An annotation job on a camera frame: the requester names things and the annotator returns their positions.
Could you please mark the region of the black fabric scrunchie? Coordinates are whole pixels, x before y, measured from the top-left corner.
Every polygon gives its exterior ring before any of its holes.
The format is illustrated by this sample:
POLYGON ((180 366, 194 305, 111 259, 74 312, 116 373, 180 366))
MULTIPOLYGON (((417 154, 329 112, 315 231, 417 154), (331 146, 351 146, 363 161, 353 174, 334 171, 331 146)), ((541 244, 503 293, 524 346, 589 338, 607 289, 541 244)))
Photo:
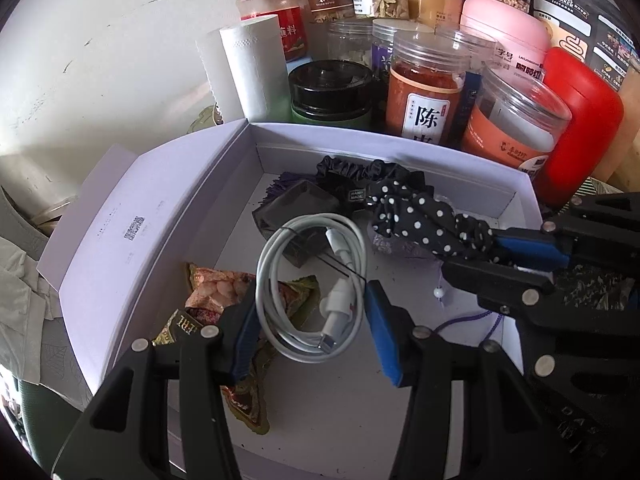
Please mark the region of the black fabric scrunchie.
POLYGON ((409 171, 396 162, 375 159, 363 165, 326 156, 317 165, 318 187, 334 196, 342 206, 363 204, 367 188, 387 179, 405 185, 412 192, 427 192, 428 196, 434 196, 434 186, 426 183, 422 172, 409 171))

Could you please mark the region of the grey upholstered chair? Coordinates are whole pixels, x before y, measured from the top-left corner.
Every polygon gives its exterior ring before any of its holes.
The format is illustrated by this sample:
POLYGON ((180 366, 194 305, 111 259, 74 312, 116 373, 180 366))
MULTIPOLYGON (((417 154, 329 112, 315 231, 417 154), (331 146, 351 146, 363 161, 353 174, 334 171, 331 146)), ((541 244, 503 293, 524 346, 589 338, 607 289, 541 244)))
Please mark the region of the grey upholstered chair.
POLYGON ((38 272, 47 237, 1 195, 1 365, 82 411, 92 393, 80 371, 58 294, 38 272))

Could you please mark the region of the white cloth garment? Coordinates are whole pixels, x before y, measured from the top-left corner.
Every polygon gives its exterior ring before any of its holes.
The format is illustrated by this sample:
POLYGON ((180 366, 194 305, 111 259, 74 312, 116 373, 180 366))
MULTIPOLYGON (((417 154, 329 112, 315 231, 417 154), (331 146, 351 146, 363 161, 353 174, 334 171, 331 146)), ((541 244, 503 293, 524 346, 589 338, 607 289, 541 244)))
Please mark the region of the white cloth garment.
POLYGON ((17 379, 38 385, 43 325, 62 316, 58 294, 33 258, 1 239, 1 365, 17 379))

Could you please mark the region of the brown patterned snack packet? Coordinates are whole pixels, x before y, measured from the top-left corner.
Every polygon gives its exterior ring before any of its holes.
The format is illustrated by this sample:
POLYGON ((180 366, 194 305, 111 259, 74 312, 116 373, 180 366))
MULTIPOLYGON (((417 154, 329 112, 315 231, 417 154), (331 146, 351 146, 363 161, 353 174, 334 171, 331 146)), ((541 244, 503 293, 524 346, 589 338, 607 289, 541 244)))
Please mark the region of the brown patterned snack packet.
MULTIPOLYGON (((229 324, 239 317, 238 309, 245 297, 253 292, 255 275, 246 272, 219 270, 186 264, 186 284, 189 296, 184 306, 168 318, 153 344, 174 344, 187 336, 197 335, 206 326, 220 326, 230 333, 229 324)), ((320 301, 320 285, 313 275, 278 283, 280 301, 285 314, 296 330, 306 323, 320 301)), ((270 425, 265 400, 264 379, 276 349, 263 333, 256 338, 254 353, 247 370, 231 387, 221 393, 233 416, 254 434, 268 434, 270 425)))

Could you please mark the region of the white paper roll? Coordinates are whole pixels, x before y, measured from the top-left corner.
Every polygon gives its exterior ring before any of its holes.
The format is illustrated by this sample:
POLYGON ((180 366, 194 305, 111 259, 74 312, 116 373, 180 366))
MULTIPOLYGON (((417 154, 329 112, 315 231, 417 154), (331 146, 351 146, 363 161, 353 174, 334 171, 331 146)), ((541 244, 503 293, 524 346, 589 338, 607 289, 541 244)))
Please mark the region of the white paper roll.
POLYGON ((288 122, 291 98, 277 15, 212 30, 196 48, 224 122, 288 122))

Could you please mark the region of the black white polka-dot scrunchie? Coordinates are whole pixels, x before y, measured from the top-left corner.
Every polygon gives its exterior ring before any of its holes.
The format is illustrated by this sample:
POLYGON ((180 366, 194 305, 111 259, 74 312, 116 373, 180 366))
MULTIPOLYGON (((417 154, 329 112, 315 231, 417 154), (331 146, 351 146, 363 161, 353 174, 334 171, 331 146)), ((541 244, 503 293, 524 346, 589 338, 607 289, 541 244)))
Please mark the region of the black white polka-dot scrunchie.
POLYGON ((372 229, 382 237, 398 238, 442 260, 506 262, 486 221, 454 211, 431 192, 385 179, 368 187, 366 204, 373 211, 372 229))

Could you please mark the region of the red-label black-lid jar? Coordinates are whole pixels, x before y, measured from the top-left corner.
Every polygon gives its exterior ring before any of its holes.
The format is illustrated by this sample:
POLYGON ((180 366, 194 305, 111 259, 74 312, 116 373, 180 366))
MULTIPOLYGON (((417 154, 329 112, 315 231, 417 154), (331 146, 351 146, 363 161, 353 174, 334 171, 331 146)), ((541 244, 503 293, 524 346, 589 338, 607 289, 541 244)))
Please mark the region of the red-label black-lid jar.
POLYGON ((282 48, 288 62, 307 54, 302 0, 238 0, 236 5, 242 21, 258 16, 277 15, 282 48))

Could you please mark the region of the pink plastic bottle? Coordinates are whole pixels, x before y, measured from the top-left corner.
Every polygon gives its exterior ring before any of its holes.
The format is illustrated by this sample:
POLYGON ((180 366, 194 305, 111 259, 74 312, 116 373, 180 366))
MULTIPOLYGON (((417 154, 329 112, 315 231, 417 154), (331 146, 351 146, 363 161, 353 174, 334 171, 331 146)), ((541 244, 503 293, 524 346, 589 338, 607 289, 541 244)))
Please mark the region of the pink plastic bottle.
POLYGON ((542 63, 550 49, 550 37, 541 21, 498 0, 465 0, 460 26, 494 38, 505 68, 544 79, 542 63))

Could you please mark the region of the kraft paper pouch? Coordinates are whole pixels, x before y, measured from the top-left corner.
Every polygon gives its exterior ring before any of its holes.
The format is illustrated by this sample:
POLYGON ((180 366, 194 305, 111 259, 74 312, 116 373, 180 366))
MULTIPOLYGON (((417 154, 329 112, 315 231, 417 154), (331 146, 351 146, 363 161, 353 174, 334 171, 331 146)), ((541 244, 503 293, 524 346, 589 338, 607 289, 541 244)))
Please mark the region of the kraft paper pouch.
POLYGON ((591 175, 624 192, 638 192, 640 91, 639 58, 636 54, 630 59, 618 95, 624 106, 623 120, 610 147, 591 175))

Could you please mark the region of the red plastic canister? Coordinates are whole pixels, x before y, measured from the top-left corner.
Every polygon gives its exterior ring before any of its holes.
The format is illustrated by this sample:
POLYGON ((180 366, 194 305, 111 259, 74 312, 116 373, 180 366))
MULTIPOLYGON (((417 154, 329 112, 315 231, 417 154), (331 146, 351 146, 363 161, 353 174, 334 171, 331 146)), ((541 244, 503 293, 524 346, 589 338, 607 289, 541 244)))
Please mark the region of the red plastic canister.
POLYGON ((538 200, 563 207, 596 169, 624 117, 620 96, 591 68, 559 47, 544 58, 544 84, 572 119, 534 179, 538 200))

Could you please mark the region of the black printed foil bag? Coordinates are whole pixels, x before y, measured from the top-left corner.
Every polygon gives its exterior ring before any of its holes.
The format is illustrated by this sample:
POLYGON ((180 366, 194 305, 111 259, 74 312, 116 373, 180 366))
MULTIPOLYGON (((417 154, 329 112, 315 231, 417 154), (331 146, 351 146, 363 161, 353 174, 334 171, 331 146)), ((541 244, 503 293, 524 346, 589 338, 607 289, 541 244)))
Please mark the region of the black printed foil bag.
POLYGON ((620 90, 636 49, 616 6, 608 0, 532 0, 530 14, 546 26, 553 47, 579 58, 620 90))

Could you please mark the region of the orange-label clear jar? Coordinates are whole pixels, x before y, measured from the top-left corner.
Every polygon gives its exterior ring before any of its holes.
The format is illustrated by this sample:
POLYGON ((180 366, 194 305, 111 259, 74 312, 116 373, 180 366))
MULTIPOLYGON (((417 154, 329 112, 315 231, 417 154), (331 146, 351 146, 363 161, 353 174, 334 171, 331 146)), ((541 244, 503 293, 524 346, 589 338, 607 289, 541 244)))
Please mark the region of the orange-label clear jar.
POLYGON ((571 120, 568 106, 543 82, 486 65, 460 148, 533 179, 571 120))

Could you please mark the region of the black lid dark jar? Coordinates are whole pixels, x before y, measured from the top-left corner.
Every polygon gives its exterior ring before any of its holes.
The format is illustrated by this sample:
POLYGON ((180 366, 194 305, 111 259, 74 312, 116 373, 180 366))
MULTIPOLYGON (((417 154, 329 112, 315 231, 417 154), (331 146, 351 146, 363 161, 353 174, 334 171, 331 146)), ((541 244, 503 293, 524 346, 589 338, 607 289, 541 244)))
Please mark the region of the black lid dark jar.
POLYGON ((312 61, 288 74, 291 120, 298 124, 369 130, 370 68, 341 60, 312 61))

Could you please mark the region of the white open gift box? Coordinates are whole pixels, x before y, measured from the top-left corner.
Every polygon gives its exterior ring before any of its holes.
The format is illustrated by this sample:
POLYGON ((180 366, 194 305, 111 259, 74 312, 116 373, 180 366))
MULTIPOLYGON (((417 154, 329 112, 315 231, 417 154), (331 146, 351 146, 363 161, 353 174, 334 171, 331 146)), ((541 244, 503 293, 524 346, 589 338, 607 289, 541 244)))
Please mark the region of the white open gift box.
MULTIPOLYGON (((526 174, 431 144, 355 130, 232 122, 137 155, 115 146, 50 237, 40 273, 58 291, 91 390, 130 344, 153 338, 186 301, 188 263, 253 272, 264 238, 253 211, 280 174, 323 157, 382 159, 424 173, 458 211, 494 228, 536 229, 526 174)), ((279 356, 265 380, 270 429, 229 424, 251 479, 385 479, 409 393, 384 376, 368 330, 320 365, 279 356)))

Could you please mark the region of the red-powder clear jar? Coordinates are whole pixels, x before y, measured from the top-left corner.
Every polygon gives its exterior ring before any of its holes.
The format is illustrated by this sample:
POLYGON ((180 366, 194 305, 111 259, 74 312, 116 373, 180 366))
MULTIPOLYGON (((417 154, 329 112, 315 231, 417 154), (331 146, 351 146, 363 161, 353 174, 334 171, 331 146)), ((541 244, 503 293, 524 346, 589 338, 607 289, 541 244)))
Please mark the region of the red-powder clear jar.
POLYGON ((471 52, 460 42, 434 32, 396 32, 388 71, 386 132, 444 143, 470 67, 471 52))

